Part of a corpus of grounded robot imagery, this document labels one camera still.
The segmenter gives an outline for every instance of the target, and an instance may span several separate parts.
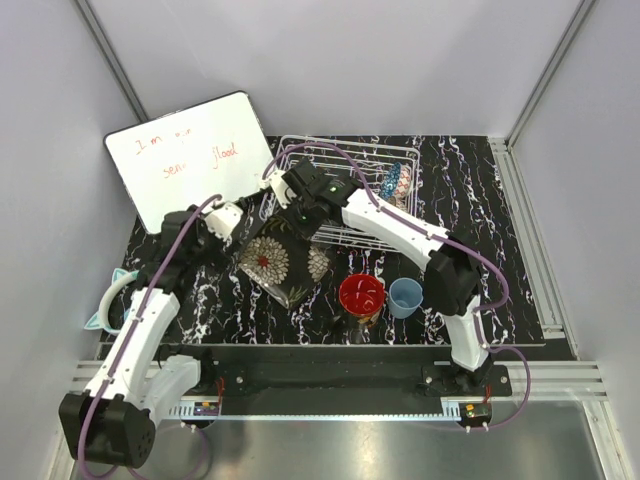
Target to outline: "white wall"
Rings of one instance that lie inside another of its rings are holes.
[[[0,465],[36,479],[134,221],[102,137],[135,122],[69,0],[4,1],[0,45]]]
[[[151,116],[247,91],[268,134],[505,136],[578,0],[91,0]]]
[[[599,2],[516,145],[577,334],[640,475],[640,3]]]

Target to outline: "dish rack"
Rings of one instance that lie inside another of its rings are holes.
[[[280,140],[278,154],[291,145],[305,142],[331,143],[348,153],[364,173],[371,189],[380,193],[380,185],[391,167],[400,162],[411,170],[411,190],[406,197],[407,211],[416,215],[418,211],[418,181],[420,179],[420,152],[415,148],[379,145],[375,143],[349,142],[328,138],[286,135]],[[349,170],[355,176],[349,162],[333,150],[323,147],[306,147],[304,150],[287,155],[279,168],[288,170],[303,159],[311,160],[318,168],[323,168],[329,175],[337,175]],[[268,195],[260,208],[260,217],[266,220],[274,212],[277,205],[275,195]],[[314,235],[312,241],[329,245],[363,248],[367,250],[382,250],[394,252],[394,248],[378,240],[376,237],[352,228],[323,225]]]

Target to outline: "black marble surface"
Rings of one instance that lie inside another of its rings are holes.
[[[498,311],[484,312],[487,338],[493,343],[543,344],[531,287],[524,269],[501,179],[485,137],[390,136],[338,137],[339,139],[415,147],[421,153],[418,212],[424,220],[448,229],[473,233],[480,253],[506,275],[511,297]],[[277,149],[279,138],[269,138]],[[122,267],[137,270],[149,258],[155,238],[137,222]],[[419,278],[418,268],[397,253],[333,247],[336,261],[313,294],[288,312],[259,286],[238,271],[234,262],[216,265],[215,256],[194,265],[192,285],[165,343],[195,344],[346,344],[353,335],[331,329],[339,314],[337,291],[351,273],[369,273],[387,286],[400,276]],[[485,271],[482,303],[501,296],[499,282]],[[116,298],[110,310],[113,325],[121,324],[130,301],[130,289]],[[103,334],[109,343],[113,337]],[[440,315],[422,307],[398,320],[384,308],[378,324],[360,341],[372,344],[446,344]]]

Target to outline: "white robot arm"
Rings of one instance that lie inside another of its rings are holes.
[[[331,177],[316,170],[308,161],[300,162],[287,172],[272,173],[267,184],[272,186],[284,209],[280,214],[301,235],[310,238],[324,222],[333,221],[373,234],[411,259],[425,272],[425,298],[429,306],[444,318],[451,338],[453,362],[471,373],[487,368],[489,355],[484,339],[476,336],[473,318],[473,310],[479,303],[479,268],[466,254],[438,240],[451,237],[446,229],[402,212],[366,191],[348,175]],[[185,223],[192,221],[189,220],[191,213],[173,212],[165,217],[160,251],[138,275],[138,290],[133,293],[130,315],[136,315],[141,307],[150,276],[159,270],[160,262],[181,235]],[[243,214],[238,205],[225,203],[209,213],[204,223],[210,233],[226,241]],[[150,294],[144,315],[136,320],[135,329],[133,321],[125,323],[86,390],[80,395],[66,395],[60,405],[60,419],[74,458],[78,458],[81,430],[87,431],[85,417],[93,404],[97,405],[96,413],[90,419],[87,442],[82,445],[85,458],[140,467],[150,453],[155,427],[170,408],[186,391],[202,383],[203,377],[211,380],[210,372],[204,372],[205,363],[211,362],[203,363],[191,355],[175,355],[155,377],[145,381],[162,336],[180,308],[181,276],[194,252],[201,247],[197,229],[185,231],[188,233],[180,242],[179,253],[166,269],[160,269],[163,273]],[[113,365],[118,368],[110,376]]]

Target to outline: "light blue plastic cup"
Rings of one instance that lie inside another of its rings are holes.
[[[396,318],[407,318],[422,303],[422,287],[412,278],[399,278],[389,288],[389,312]]]

